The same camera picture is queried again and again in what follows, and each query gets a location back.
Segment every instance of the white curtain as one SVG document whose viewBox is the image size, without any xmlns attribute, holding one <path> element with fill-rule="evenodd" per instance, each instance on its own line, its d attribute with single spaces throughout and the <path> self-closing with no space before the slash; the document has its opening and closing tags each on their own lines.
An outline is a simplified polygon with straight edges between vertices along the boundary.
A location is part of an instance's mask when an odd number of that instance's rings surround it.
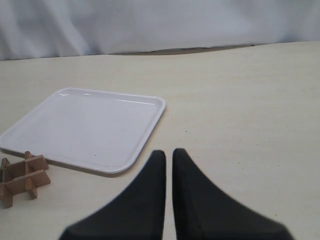
<svg viewBox="0 0 320 240">
<path fill-rule="evenodd" d="M 0 0 L 0 60 L 320 40 L 320 0 Z"/>
</svg>

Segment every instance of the white table surface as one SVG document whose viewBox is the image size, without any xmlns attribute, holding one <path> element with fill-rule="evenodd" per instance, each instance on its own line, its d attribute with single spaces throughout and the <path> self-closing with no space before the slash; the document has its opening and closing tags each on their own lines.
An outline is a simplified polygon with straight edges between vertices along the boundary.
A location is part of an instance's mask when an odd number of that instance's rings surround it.
<svg viewBox="0 0 320 240">
<path fill-rule="evenodd" d="M 226 193 L 286 224 L 297 240 L 320 239 L 320 42 L 174 53 L 0 62 L 0 134 L 66 87 L 153 95 L 167 104 L 129 171 L 109 178 L 51 165 L 51 184 L 37 199 L 22 193 L 12 208 L 0 208 L 1 240 L 57 239 L 116 197 L 154 149 L 167 155 L 163 239 L 175 239 L 177 147 Z"/>
</svg>

